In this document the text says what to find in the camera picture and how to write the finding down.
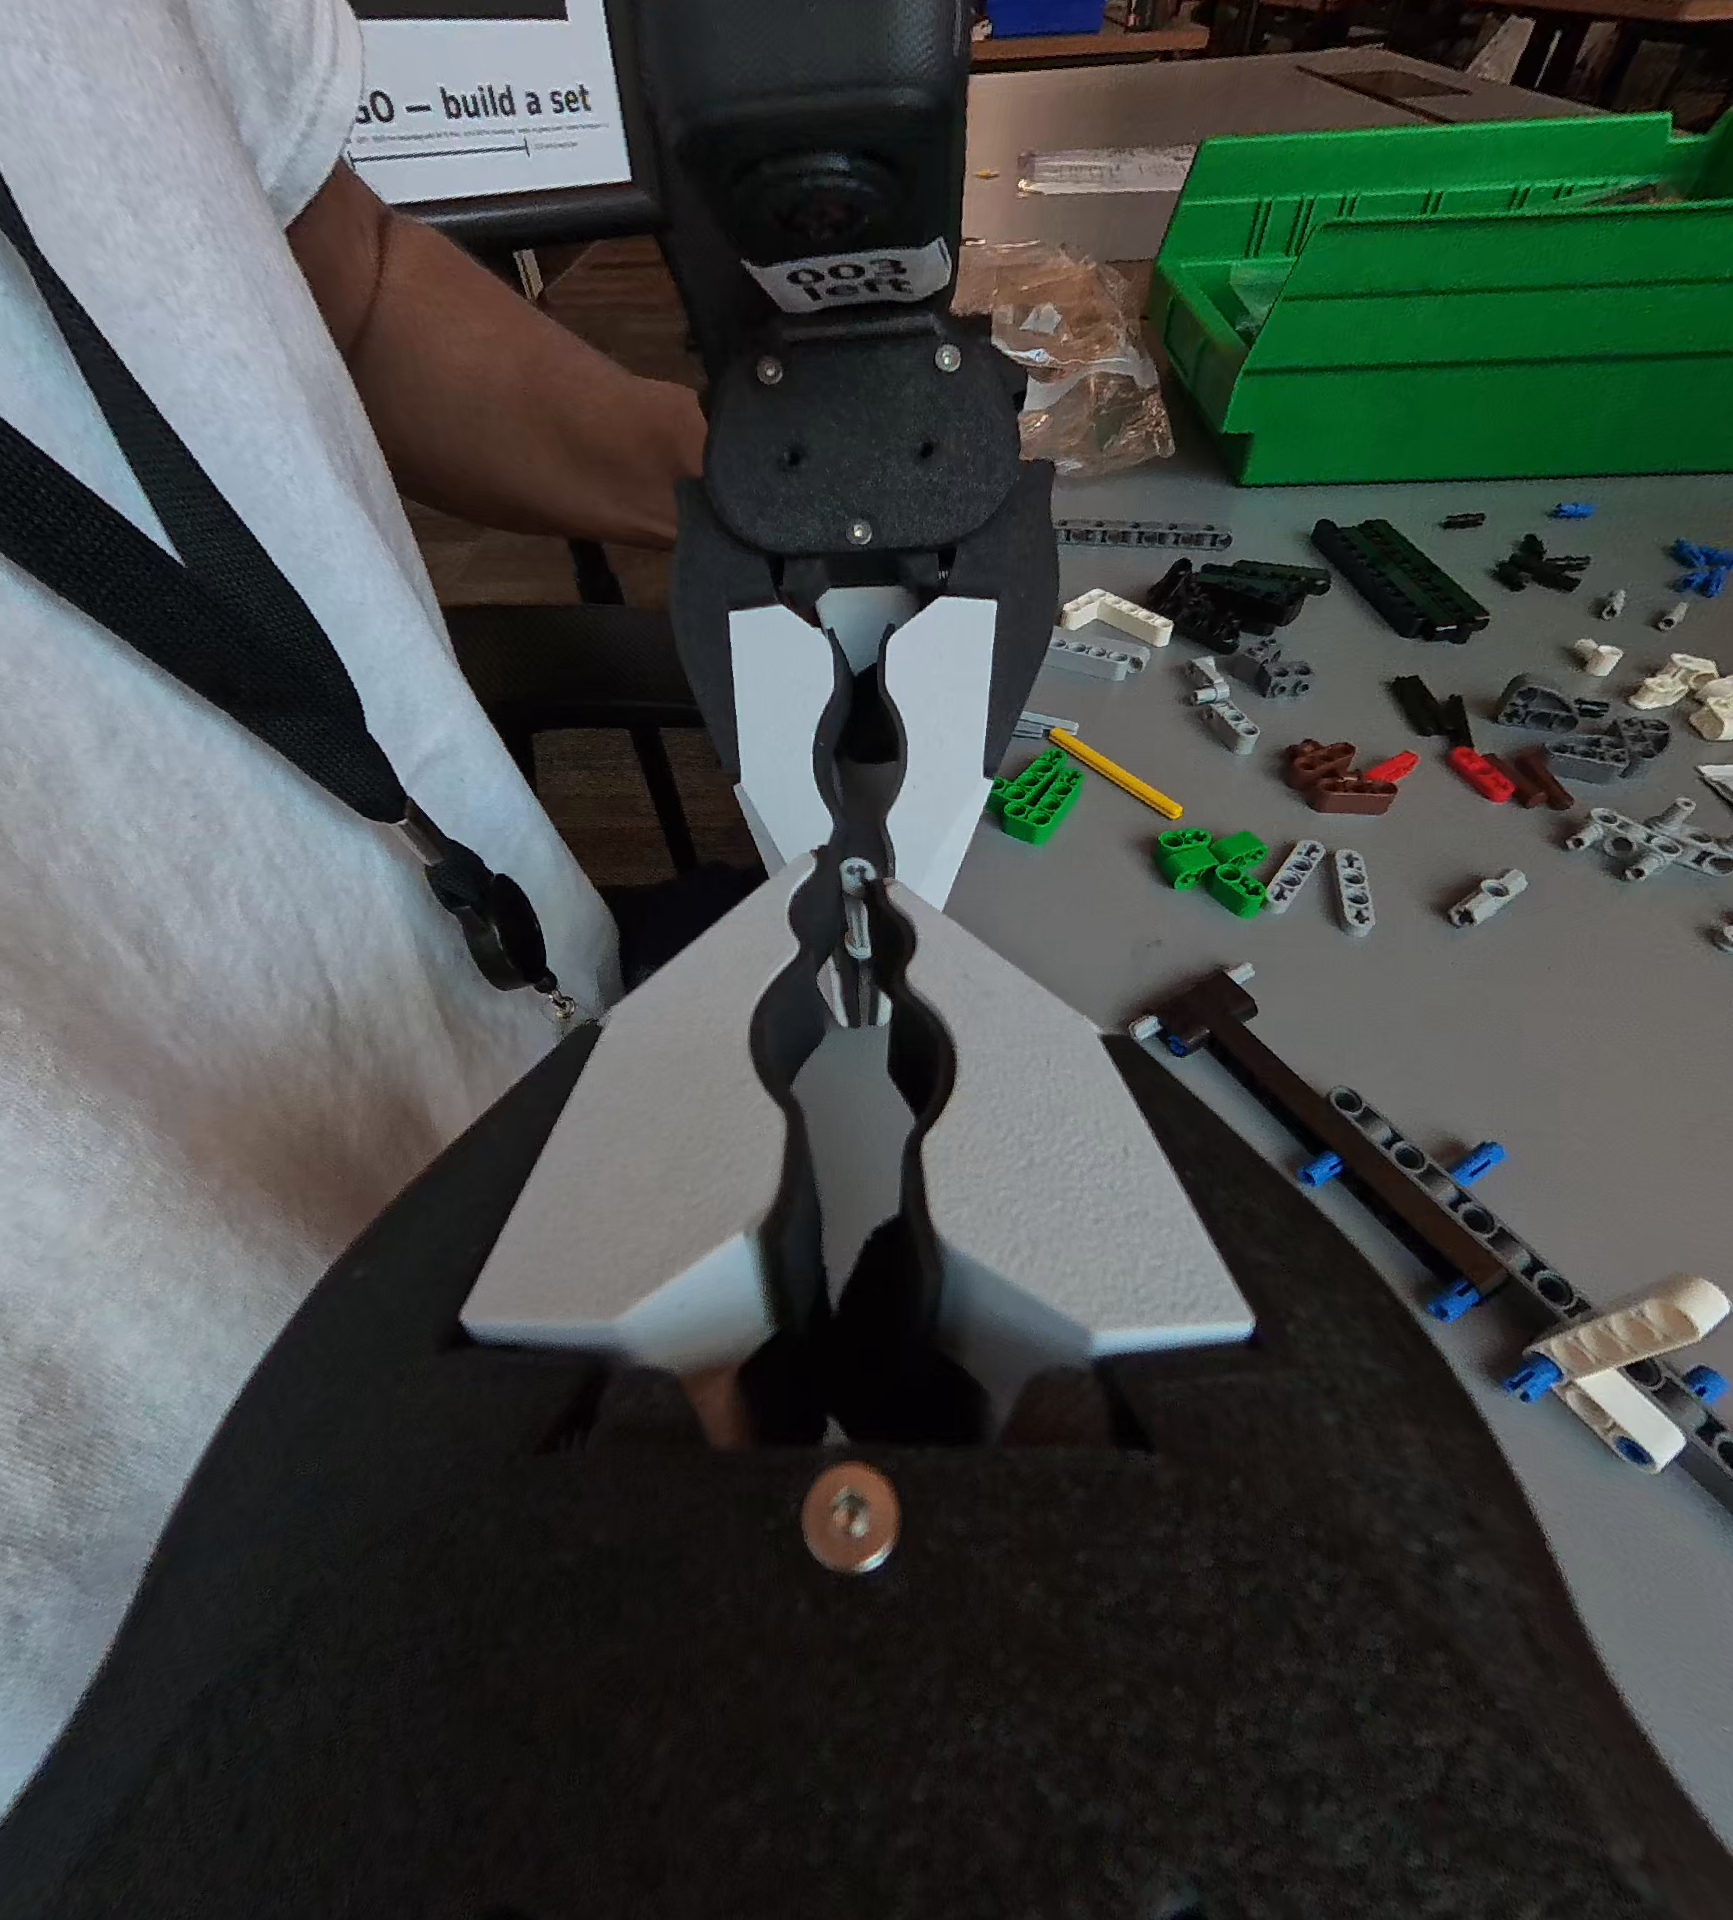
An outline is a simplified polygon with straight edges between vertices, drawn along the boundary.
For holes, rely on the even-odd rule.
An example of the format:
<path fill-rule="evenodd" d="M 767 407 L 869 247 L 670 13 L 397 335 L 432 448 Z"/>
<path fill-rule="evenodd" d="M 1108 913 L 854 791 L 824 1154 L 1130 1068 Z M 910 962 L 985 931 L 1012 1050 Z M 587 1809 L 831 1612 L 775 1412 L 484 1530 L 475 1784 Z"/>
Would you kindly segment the grey lego axle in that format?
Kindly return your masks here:
<path fill-rule="evenodd" d="M 882 1019 L 871 915 L 877 886 L 878 867 L 871 859 L 848 856 L 838 863 L 843 936 L 831 967 L 840 1015 L 854 1030 L 875 1027 Z"/>

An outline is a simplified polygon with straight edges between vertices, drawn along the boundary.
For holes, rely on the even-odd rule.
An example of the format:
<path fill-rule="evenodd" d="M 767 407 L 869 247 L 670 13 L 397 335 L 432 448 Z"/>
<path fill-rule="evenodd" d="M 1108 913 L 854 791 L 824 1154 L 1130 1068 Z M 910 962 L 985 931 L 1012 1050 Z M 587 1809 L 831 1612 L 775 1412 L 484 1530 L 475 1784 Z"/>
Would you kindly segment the dark grey curved lego piece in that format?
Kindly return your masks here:
<path fill-rule="evenodd" d="M 1607 697 L 1567 690 L 1536 674 L 1520 674 L 1503 688 L 1495 724 L 1561 738 L 1598 728 L 1609 717 L 1609 708 Z"/>

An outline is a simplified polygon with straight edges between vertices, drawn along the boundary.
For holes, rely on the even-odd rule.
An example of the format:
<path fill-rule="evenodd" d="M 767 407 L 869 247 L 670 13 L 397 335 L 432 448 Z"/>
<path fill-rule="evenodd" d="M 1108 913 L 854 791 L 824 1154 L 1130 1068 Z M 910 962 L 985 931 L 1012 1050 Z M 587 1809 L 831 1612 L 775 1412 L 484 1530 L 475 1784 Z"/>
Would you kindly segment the long black lego frame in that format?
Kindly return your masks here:
<path fill-rule="evenodd" d="M 1466 644 L 1491 624 L 1488 607 L 1384 518 L 1355 524 L 1318 518 L 1310 542 L 1402 638 Z"/>

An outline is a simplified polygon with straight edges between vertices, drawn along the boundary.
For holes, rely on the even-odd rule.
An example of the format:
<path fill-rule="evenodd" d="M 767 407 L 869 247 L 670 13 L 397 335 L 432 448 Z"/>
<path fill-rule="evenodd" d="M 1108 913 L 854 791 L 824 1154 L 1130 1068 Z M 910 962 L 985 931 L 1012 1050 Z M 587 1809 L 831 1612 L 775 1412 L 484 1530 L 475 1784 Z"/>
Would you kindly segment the green lego liftarm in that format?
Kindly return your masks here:
<path fill-rule="evenodd" d="M 1065 826 L 1082 786 L 1082 766 L 1063 748 L 1046 745 L 1022 769 L 993 782 L 985 814 L 1007 838 L 1042 848 Z"/>

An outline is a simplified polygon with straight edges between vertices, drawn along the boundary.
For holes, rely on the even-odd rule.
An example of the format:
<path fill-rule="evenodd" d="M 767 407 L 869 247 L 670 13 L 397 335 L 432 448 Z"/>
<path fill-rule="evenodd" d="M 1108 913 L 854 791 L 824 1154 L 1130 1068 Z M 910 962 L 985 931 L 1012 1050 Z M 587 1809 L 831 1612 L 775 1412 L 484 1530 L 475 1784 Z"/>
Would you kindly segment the flat clear plastic bag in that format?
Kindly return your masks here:
<path fill-rule="evenodd" d="M 1199 142 L 1145 145 L 1034 150 L 1020 156 L 1017 187 L 1022 195 L 1167 195 L 1189 179 Z"/>

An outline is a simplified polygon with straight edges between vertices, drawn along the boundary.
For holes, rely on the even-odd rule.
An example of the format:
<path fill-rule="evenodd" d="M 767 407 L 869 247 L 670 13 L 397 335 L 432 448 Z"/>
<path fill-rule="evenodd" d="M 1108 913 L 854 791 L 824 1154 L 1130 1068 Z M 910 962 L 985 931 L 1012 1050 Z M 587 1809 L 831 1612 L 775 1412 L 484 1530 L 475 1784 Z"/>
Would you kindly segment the yellow lego axle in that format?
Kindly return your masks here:
<path fill-rule="evenodd" d="M 1075 731 L 1066 728 L 1051 728 L 1046 731 L 1046 739 L 1065 756 L 1069 756 L 1072 762 L 1076 762 L 1081 768 L 1084 768 L 1090 774 L 1096 774 L 1101 779 L 1105 779 L 1119 791 L 1130 796 L 1132 800 L 1141 802 L 1142 805 L 1147 805 L 1148 809 L 1164 818 L 1168 823 L 1178 822 L 1182 818 L 1182 804 L 1177 797 L 1152 786 L 1151 782 L 1139 778 L 1136 774 L 1129 771 L 1111 756 L 1105 756 L 1103 751 L 1095 750 Z"/>

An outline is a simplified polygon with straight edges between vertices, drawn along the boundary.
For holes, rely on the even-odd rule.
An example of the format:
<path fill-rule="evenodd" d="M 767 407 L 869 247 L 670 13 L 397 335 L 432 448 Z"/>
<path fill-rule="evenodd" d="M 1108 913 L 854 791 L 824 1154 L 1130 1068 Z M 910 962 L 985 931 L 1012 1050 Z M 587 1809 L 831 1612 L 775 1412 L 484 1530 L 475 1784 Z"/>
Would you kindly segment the white lego beam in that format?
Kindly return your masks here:
<path fill-rule="evenodd" d="M 1090 587 L 1066 599 L 1061 611 L 1061 626 L 1066 632 L 1078 632 L 1086 626 L 1107 626 L 1119 635 L 1151 649 L 1164 647 L 1172 634 L 1170 618 L 1151 611 L 1139 601 L 1107 587 Z"/>

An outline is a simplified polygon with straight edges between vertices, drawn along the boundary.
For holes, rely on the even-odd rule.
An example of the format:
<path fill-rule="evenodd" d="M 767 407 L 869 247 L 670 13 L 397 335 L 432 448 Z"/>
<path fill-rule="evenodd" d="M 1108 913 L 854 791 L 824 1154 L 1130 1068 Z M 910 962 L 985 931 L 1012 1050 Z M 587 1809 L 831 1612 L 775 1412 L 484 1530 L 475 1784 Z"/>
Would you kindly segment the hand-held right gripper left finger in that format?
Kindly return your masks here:
<path fill-rule="evenodd" d="M 831 1030 L 832 878 L 801 854 L 615 1007 L 464 1299 L 475 1339 L 692 1373 L 826 1315 L 794 1084 Z"/>

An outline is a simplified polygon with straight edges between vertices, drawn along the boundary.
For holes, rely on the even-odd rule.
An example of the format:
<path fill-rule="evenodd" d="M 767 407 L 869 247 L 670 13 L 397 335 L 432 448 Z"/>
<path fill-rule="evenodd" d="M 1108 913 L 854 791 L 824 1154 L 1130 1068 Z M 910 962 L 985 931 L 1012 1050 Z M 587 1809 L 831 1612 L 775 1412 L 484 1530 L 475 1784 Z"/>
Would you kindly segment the white framed sign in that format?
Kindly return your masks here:
<path fill-rule="evenodd" d="M 389 203 L 633 182 L 605 2 L 352 4 L 346 160 Z"/>

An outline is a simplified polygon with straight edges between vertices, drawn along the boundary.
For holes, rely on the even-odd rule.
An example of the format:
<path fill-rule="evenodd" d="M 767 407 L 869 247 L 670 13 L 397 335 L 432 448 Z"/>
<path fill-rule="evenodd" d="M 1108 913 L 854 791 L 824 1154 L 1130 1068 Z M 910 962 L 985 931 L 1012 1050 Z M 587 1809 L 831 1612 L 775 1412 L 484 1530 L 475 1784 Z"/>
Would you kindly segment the pile of black lego beams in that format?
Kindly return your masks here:
<path fill-rule="evenodd" d="M 1193 564 L 1182 555 L 1142 597 L 1142 607 L 1167 618 L 1182 644 L 1230 656 L 1245 635 L 1271 638 L 1329 593 L 1326 568 L 1230 559 Z"/>

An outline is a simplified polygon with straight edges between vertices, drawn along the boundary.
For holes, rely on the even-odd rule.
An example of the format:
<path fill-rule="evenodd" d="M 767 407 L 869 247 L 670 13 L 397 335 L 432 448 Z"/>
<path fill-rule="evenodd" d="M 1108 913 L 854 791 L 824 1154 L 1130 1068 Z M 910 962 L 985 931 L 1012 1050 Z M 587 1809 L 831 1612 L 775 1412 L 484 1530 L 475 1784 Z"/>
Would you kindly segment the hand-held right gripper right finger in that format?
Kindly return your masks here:
<path fill-rule="evenodd" d="M 905 980 L 953 1046 L 920 1144 L 943 1254 L 943 1349 L 1003 1424 L 1030 1380 L 1103 1358 L 1226 1346 L 1257 1315 L 1103 1032 L 894 882 Z"/>

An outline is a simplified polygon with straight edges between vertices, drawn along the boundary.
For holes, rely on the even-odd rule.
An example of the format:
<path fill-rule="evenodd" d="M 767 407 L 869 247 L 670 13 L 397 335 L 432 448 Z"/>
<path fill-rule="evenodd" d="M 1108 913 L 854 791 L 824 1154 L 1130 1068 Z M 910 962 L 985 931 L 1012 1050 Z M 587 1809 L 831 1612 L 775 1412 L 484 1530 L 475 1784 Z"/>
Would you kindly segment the grey lego connector block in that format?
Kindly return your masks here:
<path fill-rule="evenodd" d="M 1195 708 L 1219 742 L 1235 756 L 1253 756 L 1261 742 L 1261 728 L 1236 705 L 1232 685 L 1219 660 L 1211 653 L 1190 656 L 1185 660 L 1185 678 L 1189 705 Z"/>

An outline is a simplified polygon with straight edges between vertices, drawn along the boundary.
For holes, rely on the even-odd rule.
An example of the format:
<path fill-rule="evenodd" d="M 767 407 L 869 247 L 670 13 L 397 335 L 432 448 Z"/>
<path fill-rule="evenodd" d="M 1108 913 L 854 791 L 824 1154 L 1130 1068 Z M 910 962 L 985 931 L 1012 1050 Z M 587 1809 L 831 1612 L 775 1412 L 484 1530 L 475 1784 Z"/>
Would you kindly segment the black chair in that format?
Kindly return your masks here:
<path fill-rule="evenodd" d="M 637 985 L 762 875 L 667 616 L 472 603 L 445 618 L 475 696 L 615 910 Z"/>

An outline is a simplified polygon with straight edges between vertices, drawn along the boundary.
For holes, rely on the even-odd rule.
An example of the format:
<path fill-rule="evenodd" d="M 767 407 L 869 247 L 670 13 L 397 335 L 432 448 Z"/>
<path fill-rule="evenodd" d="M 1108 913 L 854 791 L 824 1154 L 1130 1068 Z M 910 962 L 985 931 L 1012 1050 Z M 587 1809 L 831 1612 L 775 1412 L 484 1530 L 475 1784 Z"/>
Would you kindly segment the long lego beam assembly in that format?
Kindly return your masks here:
<path fill-rule="evenodd" d="M 1504 1395 L 1567 1410 L 1638 1474 L 1693 1475 L 1733 1517 L 1733 1421 L 1721 1410 L 1728 1380 L 1693 1355 L 1733 1312 L 1728 1292 L 1674 1272 L 1618 1302 L 1595 1299 L 1476 1194 L 1483 1171 L 1503 1162 L 1498 1147 L 1445 1163 L 1355 1088 L 1313 1086 L 1255 1033 L 1246 980 L 1246 970 L 1204 973 L 1136 1014 L 1127 1035 L 1151 1053 L 1211 1056 L 1305 1140 L 1310 1156 L 1296 1184 L 1342 1184 L 1380 1218 L 1438 1277 L 1422 1306 L 1433 1324 L 1495 1302 L 1519 1312 L 1530 1339 L 1503 1375 Z"/>

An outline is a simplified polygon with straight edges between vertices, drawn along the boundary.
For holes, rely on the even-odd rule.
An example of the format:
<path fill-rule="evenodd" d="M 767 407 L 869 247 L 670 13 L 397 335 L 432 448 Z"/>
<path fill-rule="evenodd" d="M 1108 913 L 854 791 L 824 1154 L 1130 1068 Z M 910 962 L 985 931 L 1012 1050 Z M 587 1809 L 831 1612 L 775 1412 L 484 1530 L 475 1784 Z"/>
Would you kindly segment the green storage bin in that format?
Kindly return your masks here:
<path fill-rule="evenodd" d="M 1733 472 L 1733 266 L 1641 319 L 1618 356 L 1271 383 L 1221 448 L 1245 483 Z"/>
<path fill-rule="evenodd" d="M 1225 431 L 1271 383 L 1633 353 L 1643 300 L 1733 267 L 1733 112 L 1221 136 L 1167 224 L 1155 324 Z"/>

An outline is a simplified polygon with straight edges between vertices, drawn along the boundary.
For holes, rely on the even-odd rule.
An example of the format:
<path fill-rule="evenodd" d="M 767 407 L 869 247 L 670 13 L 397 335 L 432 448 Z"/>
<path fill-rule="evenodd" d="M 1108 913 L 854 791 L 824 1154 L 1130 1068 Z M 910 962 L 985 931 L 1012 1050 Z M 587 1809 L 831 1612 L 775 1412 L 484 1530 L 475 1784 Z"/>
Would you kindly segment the person's left forearm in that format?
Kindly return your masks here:
<path fill-rule="evenodd" d="M 287 243 L 397 492 L 499 532 L 675 544 L 706 444 L 690 388 L 592 347 L 342 160 Z"/>

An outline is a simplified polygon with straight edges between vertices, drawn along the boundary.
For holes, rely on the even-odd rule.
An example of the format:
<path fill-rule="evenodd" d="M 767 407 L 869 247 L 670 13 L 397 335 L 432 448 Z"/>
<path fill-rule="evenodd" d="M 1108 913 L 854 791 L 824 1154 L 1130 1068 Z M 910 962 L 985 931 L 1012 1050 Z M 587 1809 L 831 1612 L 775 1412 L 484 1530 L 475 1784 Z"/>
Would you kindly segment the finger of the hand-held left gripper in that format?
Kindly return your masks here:
<path fill-rule="evenodd" d="M 769 875 L 829 846 L 851 678 L 837 640 L 785 603 L 731 613 L 735 800 Z"/>
<path fill-rule="evenodd" d="M 908 590 L 871 590 L 865 605 L 896 751 L 863 769 L 863 804 L 878 823 L 889 873 L 943 910 L 990 790 L 996 601 L 944 593 L 920 603 Z"/>

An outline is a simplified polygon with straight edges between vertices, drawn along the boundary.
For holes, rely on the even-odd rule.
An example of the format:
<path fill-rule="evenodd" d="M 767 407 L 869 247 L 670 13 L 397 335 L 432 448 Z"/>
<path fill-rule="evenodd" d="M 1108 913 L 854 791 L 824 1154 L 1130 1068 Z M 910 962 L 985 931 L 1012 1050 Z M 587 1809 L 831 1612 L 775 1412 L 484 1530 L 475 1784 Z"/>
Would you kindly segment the crumpled clear plastic bag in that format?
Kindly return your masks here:
<path fill-rule="evenodd" d="M 965 261 L 959 303 L 989 317 L 995 347 L 1024 373 L 1024 462 L 1084 479 L 1172 455 L 1141 303 L 1114 266 L 1046 241 L 995 243 Z"/>

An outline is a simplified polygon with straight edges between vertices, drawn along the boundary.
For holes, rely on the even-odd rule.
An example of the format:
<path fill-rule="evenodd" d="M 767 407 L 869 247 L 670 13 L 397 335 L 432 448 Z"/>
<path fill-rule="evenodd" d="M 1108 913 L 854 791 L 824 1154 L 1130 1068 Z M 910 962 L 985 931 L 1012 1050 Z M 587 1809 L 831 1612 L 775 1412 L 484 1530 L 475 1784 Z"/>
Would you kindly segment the black badge reel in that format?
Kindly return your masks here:
<path fill-rule="evenodd" d="M 406 820 L 401 833 L 418 851 L 423 882 L 458 928 L 483 980 L 510 993 L 538 995 L 558 1023 L 580 1015 L 552 972 L 538 913 L 513 875 L 495 872 L 464 844 Z"/>

